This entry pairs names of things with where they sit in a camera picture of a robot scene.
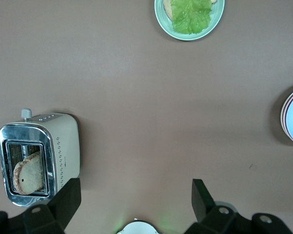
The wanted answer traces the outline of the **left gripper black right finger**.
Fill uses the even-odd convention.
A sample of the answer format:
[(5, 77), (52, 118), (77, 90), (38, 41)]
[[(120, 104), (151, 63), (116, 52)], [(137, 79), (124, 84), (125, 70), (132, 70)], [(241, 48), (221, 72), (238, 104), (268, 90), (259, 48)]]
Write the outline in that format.
[(291, 234), (290, 228), (272, 214), (255, 213), (246, 219), (228, 205), (217, 205), (203, 180), (193, 179), (191, 204), (197, 219), (186, 234)]

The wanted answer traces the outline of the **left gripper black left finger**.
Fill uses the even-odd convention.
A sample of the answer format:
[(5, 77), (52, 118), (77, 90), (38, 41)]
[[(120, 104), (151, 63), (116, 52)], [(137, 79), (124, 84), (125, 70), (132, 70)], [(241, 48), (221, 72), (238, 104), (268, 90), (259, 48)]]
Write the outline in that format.
[(81, 182), (70, 179), (47, 203), (36, 203), (9, 218), (0, 211), (0, 234), (63, 234), (81, 204)]

